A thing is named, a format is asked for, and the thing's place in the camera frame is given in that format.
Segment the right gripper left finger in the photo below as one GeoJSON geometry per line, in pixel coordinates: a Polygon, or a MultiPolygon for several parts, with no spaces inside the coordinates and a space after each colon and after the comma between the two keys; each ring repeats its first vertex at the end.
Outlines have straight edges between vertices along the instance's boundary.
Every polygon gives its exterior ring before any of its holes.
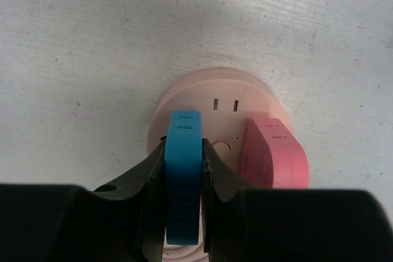
{"type": "Polygon", "coordinates": [[[94,191],[1,185],[2,261],[161,261],[165,144],[94,191]]]}

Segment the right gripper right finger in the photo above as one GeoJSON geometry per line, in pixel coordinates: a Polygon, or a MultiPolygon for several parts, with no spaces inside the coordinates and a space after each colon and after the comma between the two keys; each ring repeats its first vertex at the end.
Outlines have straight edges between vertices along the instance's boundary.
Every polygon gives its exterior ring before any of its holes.
{"type": "Polygon", "coordinates": [[[201,205],[210,261],[391,261],[392,227],[363,190],[259,189],[203,141],[201,205]]]}

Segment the pink plug adapter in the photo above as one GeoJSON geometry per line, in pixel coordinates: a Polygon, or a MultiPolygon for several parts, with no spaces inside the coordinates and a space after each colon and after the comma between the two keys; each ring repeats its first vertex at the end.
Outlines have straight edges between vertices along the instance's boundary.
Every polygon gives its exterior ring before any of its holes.
{"type": "Polygon", "coordinates": [[[249,119],[239,172],[242,178],[259,188],[309,187],[306,153],[277,118],[249,119]]]}

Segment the blue plug adapter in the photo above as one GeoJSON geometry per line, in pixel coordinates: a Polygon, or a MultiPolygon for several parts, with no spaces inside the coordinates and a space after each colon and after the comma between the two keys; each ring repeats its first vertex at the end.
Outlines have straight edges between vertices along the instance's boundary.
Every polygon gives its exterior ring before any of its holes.
{"type": "Polygon", "coordinates": [[[197,245],[200,230],[202,128],[199,111],[172,113],[165,144],[166,242],[197,245]]]}

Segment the pink round power socket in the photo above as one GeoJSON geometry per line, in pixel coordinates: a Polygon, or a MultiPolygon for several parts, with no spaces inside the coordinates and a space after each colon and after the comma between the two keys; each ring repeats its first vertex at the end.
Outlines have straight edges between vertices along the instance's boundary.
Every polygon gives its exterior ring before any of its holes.
{"type": "Polygon", "coordinates": [[[214,67],[195,71],[164,92],[147,133],[148,153],[167,135],[175,110],[200,112],[203,138],[236,172],[250,117],[277,118],[289,131],[294,130],[287,112],[260,79],[236,69],[214,67]]]}

